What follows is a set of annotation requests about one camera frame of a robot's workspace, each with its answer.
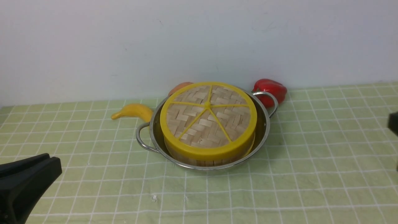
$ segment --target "pot handle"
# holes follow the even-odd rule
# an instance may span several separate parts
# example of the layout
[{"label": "pot handle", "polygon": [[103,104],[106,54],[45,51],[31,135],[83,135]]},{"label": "pot handle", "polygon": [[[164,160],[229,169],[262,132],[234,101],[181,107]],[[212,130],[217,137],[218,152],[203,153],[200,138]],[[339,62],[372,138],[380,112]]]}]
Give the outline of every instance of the pot handle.
[{"label": "pot handle", "polygon": [[148,127],[148,126],[149,126],[149,122],[143,123],[143,124],[141,124],[140,126],[138,126],[137,130],[135,131],[135,137],[137,138],[137,142],[138,142],[138,144],[139,144],[141,147],[143,147],[144,149],[146,149],[146,150],[148,150],[148,151],[150,151],[150,152],[157,152],[157,153],[160,153],[156,148],[151,147],[151,146],[145,144],[144,141],[141,139],[141,136],[140,136],[141,130],[142,130],[143,128],[145,128],[145,127]]},{"label": "pot handle", "polygon": [[272,100],[274,101],[274,108],[273,108],[272,112],[269,114],[269,118],[272,118],[272,116],[274,115],[274,113],[276,112],[276,110],[278,109],[278,106],[279,106],[278,100],[274,97],[274,95],[272,95],[272,94],[269,93],[269,92],[263,92],[263,91],[257,91],[257,92],[254,92],[254,93],[252,93],[252,94],[253,94],[254,96],[257,96],[257,95],[267,95],[267,96],[269,96],[269,97],[272,98]]}]

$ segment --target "banana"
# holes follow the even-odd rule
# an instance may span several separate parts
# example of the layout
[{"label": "banana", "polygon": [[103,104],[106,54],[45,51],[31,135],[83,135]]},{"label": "banana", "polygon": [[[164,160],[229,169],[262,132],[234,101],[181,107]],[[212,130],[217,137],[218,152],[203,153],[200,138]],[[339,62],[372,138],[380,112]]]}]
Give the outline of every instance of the banana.
[{"label": "banana", "polygon": [[128,104],[124,106],[119,112],[112,114],[111,119],[115,120],[124,116],[139,117],[145,122],[150,122],[153,111],[143,104]]}]

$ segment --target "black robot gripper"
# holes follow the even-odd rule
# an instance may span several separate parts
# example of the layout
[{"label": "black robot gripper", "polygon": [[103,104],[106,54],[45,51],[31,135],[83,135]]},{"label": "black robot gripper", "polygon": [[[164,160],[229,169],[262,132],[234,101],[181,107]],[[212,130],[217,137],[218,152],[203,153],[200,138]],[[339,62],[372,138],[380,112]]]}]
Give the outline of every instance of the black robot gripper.
[{"label": "black robot gripper", "polygon": [[396,135],[398,136],[398,112],[392,113],[388,117],[388,128]]},{"label": "black robot gripper", "polygon": [[0,224],[24,224],[61,173],[61,160],[47,153],[0,165]]}]

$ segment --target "bamboo basket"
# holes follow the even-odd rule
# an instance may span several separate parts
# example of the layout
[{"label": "bamboo basket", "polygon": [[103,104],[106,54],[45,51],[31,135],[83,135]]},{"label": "bamboo basket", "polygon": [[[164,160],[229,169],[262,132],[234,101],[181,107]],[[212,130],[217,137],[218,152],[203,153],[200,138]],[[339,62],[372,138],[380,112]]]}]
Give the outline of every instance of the bamboo basket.
[{"label": "bamboo basket", "polygon": [[195,83],[164,103],[160,127],[176,160],[224,165],[246,156],[254,143],[257,111],[251,98],[225,83]]}]

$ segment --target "yellow spoke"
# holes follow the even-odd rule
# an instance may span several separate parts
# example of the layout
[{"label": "yellow spoke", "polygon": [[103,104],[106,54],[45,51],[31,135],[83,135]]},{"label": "yellow spoke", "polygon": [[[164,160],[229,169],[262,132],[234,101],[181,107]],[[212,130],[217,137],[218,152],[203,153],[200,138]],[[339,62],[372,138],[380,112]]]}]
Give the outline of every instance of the yellow spoke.
[{"label": "yellow spoke", "polygon": [[211,107],[226,107],[226,106],[249,106],[247,104],[221,104],[221,105],[211,105]]},{"label": "yellow spoke", "polygon": [[200,112],[200,114],[198,116],[196,116],[196,118],[188,125],[188,127],[182,131],[181,135],[178,137],[178,140],[181,139],[181,137],[188,131],[188,129],[190,129],[192,127],[192,125],[204,114],[204,112],[206,110],[207,109],[203,109],[202,112]]},{"label": "yellow spoke", "polygon": [[210,98],[211,98],[211,91],[213,89],[213,85],[210,85],[210,90],[209,90],[209,95],[207,96],[207,101],[210,102]]},{"label": "yellow spoke", "polygon": [[229,138],[229,136],[228,136],[226,130],[225,130],[224,127],[222,126],[222,124],[221,124],[221,122],[219,121],[219,119],[216,117],[216,115],[213,113],[212,110],[209,110],[209,111],[210,111],[211,115],[214,116],[214,119],[216,119],[216,122],[217,122],[217,124],[219,124],[221,130],[224,132],[225,137],[228,139],[229,142],[232,142],[232,140]]},{"label": "yellow spoke", "polygon": [[196,103],[190,103],[190,102],[171,102],[172,104],[182,104],[182,105],[191,105],[191,106],[198,106],[198,107],[204,107],[203,104],[196,104]]}]

